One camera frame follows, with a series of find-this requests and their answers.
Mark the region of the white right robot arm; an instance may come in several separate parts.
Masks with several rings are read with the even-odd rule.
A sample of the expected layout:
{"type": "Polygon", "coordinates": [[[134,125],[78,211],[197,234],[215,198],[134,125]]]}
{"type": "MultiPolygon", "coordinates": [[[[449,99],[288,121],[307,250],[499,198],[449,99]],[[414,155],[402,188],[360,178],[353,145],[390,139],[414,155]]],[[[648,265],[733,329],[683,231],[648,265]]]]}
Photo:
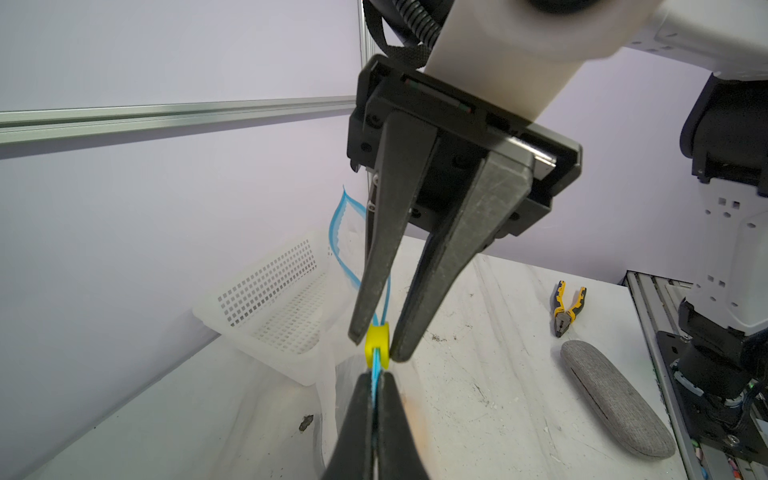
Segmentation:
{"type": "Polygon", "coordinates": [[[429,237],[390,347],[414,353],[494,240],[556,259],[600,231],[620,264],[683,273],[685,340],[660,334],[689,431],[755,435],[767,387],[763,1],[366,1],[347,154],[373,177],[349,327],[360,342],[408,225],[429,237]]]}

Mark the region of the clear zip bag blue zipper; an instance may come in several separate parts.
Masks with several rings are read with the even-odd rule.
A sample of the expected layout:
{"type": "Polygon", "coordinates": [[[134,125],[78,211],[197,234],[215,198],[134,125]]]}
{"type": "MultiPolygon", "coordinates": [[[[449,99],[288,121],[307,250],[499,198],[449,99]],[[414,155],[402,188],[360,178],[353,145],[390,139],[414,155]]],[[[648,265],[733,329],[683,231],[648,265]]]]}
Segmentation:
{"type": "Polygon", "coordinates": [[[425,394],[416,369],[394,359],[396,325],[391,280],[363,312],[372,204],[342,192],[327,230],[330,260],[324,288],[317,381],[324,479],[431,479],[433,455],[425,394]]]}

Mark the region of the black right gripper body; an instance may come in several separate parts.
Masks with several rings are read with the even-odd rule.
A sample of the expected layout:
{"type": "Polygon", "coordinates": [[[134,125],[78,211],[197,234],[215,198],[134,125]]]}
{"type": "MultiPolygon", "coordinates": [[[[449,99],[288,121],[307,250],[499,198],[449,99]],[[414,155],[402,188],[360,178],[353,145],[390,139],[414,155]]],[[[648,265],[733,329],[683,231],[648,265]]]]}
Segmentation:
{"type": "Polygon", "coordinates": [[[427,232],[436,228],[463,192],[472,170],[490,152],[534,157],[531,191],[497,231],[497,238],[528,230],[581,174],[582,147],[577,142],[383,55],[374,56],[358,76],[347,136],[353,171],[374,168],[383,124],[394,111],[437,128],[436,156],[417,197],[418,213],[410,220],[427,232]]]}

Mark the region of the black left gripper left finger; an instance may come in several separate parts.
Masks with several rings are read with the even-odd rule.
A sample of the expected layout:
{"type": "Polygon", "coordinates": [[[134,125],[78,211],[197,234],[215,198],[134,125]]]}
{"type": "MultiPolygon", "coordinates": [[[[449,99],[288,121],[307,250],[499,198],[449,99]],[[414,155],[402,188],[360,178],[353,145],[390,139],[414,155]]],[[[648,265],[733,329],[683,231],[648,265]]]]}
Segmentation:
{"type": "Polygon", "coordinates": [[[355,384],[323,480],[371,480],[374,477],[375,414],[372,373],[366,372],[355,384]]]}

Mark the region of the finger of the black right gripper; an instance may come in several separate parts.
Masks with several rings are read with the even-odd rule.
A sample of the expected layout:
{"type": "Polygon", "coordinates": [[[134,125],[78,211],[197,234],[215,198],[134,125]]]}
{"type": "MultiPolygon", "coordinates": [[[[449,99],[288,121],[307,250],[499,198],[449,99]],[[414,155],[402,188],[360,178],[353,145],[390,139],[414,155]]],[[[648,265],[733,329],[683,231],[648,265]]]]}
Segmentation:
{"type": "Polygon", "coordinates": [[[348,330],[356,344],[364,339],[386,286],[437,135],[436,127],[403,112],[392,113],[384,123],[372,236],[348,330]]]}
{"type": "Polygon", "coordinates": [[[528,195],[534,156],[490,152],[464,192],[430,234],[413,276],[390,347],[390,359],[406,362],[458,275],[528,195]]]}

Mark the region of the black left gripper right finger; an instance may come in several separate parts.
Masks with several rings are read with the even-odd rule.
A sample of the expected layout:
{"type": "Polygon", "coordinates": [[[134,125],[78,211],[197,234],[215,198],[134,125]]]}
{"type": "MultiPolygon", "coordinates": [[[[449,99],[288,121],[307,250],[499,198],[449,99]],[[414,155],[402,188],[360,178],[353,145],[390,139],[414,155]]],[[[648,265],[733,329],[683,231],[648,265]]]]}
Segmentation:
{"type": "Polygon", "coordinates": [[[382,372],[376,390],[376,473],[383,480],[428,480],[395,377],[382,372]]]}

